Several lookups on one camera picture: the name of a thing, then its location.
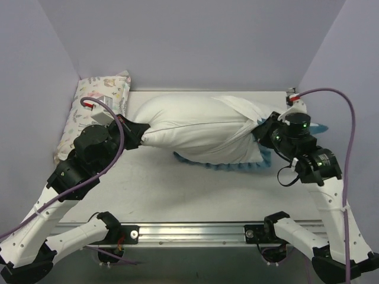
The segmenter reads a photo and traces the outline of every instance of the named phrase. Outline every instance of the black cable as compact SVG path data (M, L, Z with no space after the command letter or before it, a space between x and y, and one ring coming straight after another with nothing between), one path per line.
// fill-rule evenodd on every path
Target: black cable
M282 168L279 170L278 174L277 174L278 182L280 183L281 186L284 186L285 188L288 188L288 187L290 187L290 186L293 186L293 185L294 185L294 184L300 179L300 177L299 177L299 175L298 175L298 176L297 176L292 182L290 182L290 183L288 183L288 184L286 184L286 185L280 182L280 180L279 180L279 174L280 174L280 172L281 172L282 170L284 170L284 169L290 169L290 168L291 168L291 166L282 167Z
M287 162L289 162L289 163L291 163L291 160L289 159L289 158L287 158L287 157L284 157L275 147L274 147L274 151L275 151L275 153L280 157L280 158L282 158L283 160L285 160L285 161L287 161Z
M100 212L95 212L95 213L93 213L92 216L88 219L87 223L90 222L90 220L91 220L96 214L100 214Z

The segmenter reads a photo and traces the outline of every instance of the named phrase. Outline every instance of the patterned pillow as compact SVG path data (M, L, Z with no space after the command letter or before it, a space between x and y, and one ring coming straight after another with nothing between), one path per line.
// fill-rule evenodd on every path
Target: patterned pillow
M130 76L128 71L121 72L116 76L91 77L82 79L78 83L72 107L62 139L54 153L54 163L66 160L73 149L74 139L80 135L83 128L98 124L91 118L91 111L84 108L80 100L84 96L99 98L109 96L113 99L113 111L116 114L126 115L127 98L130 89Z

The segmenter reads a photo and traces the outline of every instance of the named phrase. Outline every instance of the metal extrusion frame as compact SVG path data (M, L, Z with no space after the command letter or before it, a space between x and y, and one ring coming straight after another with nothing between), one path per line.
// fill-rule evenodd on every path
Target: metal extrusion frame
M321 220L297 221L310 232L327 238ZM83 223L59 223L51 235L67 232ZM251 246L246 238L251 237L245 226L263 226L263 222L178 222L178 223L127 223L124 228L138 226L139 231L133 231L137 244L125 244L124 247L158 248L158 247L246 247ZM96 247L115 247L117 244L100 244Z

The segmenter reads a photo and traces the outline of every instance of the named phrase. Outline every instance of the red connector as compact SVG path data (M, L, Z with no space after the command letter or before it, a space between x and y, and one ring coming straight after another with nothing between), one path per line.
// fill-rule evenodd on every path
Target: red connector
M293 96L292 98L290 98L290 102L297 101L298 99L300 99L298 96Z
M89 107L89 108L91 108L91 109L94 107L94 105L91 105L91 104L89 104L89 103L87 103L87 102L84 102L84 103L83 103L83 106L84 106L84 107Z

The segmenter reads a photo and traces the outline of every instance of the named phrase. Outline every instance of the white table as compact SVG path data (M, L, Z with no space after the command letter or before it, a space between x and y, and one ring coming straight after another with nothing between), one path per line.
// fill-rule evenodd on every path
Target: white table
M131 92L128 117L151 97L165 93ZM202 93L251 97L285 108L285 92ZM96 211L110 211L121 222L262 221L278 211L295 220L319 220L300 183L284 188L277 182L276 172L283 165L276 158L273 169L264 173L224 172L180 163L162 149L124 151L101 183L61 222L87 222Z

